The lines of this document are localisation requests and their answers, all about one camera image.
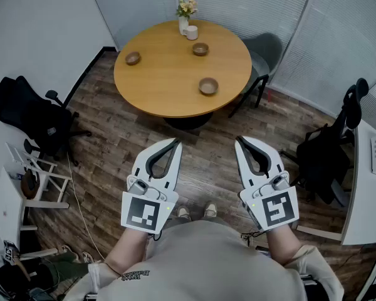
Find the white desk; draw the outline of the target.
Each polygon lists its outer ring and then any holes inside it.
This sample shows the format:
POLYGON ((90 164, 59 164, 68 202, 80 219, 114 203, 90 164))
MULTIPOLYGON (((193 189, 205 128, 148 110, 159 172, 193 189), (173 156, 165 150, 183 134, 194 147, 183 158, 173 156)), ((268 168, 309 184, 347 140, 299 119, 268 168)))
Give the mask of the white desk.
POLYGON ((0 173, 0 239, 21 249, 20 232, 23 223, 24 196, 21 181, 13 179, 5 167, 0 173))
POLYGON ((355 167, 342 245, 376 243, 376 174, 372 172, 372 137, 376 130, 361 121, 355 134, 355 167))

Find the black table base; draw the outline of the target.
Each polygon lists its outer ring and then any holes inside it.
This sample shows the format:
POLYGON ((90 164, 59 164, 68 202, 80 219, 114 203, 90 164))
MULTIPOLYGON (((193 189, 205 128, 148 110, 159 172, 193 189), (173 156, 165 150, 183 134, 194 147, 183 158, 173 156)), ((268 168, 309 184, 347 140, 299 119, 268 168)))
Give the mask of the black table base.
POLYGON ((195 117, 183 117, 183 118, 167 118, 164 117, 164 121, 173 128, 179 130, 193 130, 206 124, 212 117, 213 112, 207 114, 198 115, 195 117))

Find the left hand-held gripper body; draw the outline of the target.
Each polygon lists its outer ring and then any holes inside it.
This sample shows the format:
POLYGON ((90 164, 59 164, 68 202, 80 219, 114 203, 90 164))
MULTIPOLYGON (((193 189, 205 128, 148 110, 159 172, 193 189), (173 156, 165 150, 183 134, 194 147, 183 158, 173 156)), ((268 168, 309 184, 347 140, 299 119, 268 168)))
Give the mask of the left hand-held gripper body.
POLYGON ((158 235, 168 220, 179 195, 168 180, 144 181, 127 178, 128 190, 122 194, 121 225, 158 235))

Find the person's right forearm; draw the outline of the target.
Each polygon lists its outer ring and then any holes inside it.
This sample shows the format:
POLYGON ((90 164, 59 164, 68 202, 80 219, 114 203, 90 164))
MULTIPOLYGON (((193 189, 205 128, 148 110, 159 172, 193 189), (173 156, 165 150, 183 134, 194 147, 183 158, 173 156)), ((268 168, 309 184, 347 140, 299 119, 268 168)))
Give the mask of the person's right forearm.
POLYGON ((299 239, 288 224, 266 232, 269 251, 274 261, 286 265, 301 248, 299 239))

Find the person's left forearm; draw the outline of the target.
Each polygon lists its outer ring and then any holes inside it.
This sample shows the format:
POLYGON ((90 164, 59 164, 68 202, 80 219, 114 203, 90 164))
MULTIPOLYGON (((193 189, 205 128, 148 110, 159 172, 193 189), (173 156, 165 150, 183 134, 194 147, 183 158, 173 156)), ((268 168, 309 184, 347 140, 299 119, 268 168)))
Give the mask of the person's left forearm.
POLYGON ((145 256, 148 233, 126 228, 105 259, 105 263, 117 274, 125 273, 140 263, 145 256))

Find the black office chair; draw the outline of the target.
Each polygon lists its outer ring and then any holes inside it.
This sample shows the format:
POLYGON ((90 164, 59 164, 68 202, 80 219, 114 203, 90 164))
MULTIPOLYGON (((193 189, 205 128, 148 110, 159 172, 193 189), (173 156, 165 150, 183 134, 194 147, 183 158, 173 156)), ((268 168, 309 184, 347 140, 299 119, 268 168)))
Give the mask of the black office chair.
POLYGON ((24 132, 28 138, 24 149, 28 154, 36 151, 58 160, 57 153, 65 148, 74 166, 69 140, 75 136, 91 136, 89 130, 71 131, 78 112, 70 112, 54 90, 40 97, 23 76, 4 77, 0 82, 0 121, 24 132))
POLYGON ((342 182, 351 168, 350 159, 342 149, 343 144, 354 144, 356 129, 362 119, 361 99, 368 94, 369 86, 364 78, 359 78, 346 92, 342 110, 333 125, 324 125, 306 134, 298 145, 296 155, 279 151, 299 167, 299 175, 291 185, 299 184, 309 195, 308 201, 316 195, 326 204, 336 201, 341 207, 349 204, 350 197, 342 189, 342 182))

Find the grey shell chair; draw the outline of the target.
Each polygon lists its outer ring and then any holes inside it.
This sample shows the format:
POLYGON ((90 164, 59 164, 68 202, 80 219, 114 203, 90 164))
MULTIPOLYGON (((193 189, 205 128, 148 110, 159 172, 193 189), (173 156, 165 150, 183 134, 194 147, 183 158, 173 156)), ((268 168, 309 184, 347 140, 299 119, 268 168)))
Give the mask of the grey shell chair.
POLYGON ((283 44, 273 33, 262 33, 254 38, 246 38, 243 39, 243 43, 251 57, 251 75, 241 92, 243 97, 229 114, 229 118, 239 110, 255 88, 258 89, 255 107, 258 108, 266 84, 273 77, 283 56, 283 44))

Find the white mug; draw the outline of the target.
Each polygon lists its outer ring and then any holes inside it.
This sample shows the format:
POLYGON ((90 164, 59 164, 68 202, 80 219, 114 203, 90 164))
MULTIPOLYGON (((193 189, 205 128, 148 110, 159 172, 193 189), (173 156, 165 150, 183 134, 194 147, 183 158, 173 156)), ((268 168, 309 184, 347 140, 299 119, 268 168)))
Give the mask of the white mug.
POLYGON ((183 35, 190 41, 194 41, 199 37, 197 26, 190 25, 186 27, 186 29, 183 29, 182 32, 183 35))

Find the yellow flower bouquet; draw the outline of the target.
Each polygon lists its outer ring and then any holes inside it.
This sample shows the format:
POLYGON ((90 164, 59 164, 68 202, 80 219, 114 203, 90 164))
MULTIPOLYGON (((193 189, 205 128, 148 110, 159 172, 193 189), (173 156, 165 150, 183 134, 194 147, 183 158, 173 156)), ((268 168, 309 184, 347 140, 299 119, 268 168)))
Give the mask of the yellow flower bouquet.
POLYGON ((196 0, 180 0, 176 10, 176 15, 178 17, 190 19, 190 17, 195 14, 197 10, 198 8, 196 0))

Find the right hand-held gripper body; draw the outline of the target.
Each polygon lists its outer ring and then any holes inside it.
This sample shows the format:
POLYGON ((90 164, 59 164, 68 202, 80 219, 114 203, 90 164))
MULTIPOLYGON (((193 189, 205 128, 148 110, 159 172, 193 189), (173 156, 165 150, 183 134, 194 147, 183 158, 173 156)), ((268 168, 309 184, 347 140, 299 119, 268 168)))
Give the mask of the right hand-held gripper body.
POLYGON ((299 219, 296 189, 282 171, 261 186, 243 189, 239 197, 258 229, 270 231, 299 219))

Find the person's trousers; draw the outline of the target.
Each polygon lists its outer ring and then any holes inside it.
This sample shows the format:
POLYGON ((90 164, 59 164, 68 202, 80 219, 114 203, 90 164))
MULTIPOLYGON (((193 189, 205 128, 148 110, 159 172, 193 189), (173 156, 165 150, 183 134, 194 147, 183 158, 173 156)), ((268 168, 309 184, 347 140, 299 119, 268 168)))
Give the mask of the person's trousers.
POLYGON ((171 220, 168 220, 166 222, 166 224, 164 225, 163 229, 166 230, 166 229, 171 228, 173 226, 177 226, 177 225, 181 225, 181 224, 187 224, 187 223, 198 223, 200 221, 208 221, 208 222, 217 223, 217 224, 221 224, 223 226, 230 227, 230 225, 227 222, 223 221, 219 217, 203 217, 203 218, 198 219, 196 221, 193 221, 190 218, 176 217, 176 218, 173 218, 171 220))

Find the person's beige shirt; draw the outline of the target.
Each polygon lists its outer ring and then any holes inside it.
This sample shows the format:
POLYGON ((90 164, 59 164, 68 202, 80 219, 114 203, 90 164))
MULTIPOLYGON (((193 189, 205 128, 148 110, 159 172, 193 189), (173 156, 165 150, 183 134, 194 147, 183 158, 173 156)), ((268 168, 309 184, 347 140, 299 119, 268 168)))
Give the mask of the person's beige shirt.
POLYGON ((344 289, 315 246, 286 265, 246 246, 234 229, 208 221, 163 230, 140 263, 119 275, 105 261, 64 301, 342 301, 344 289))

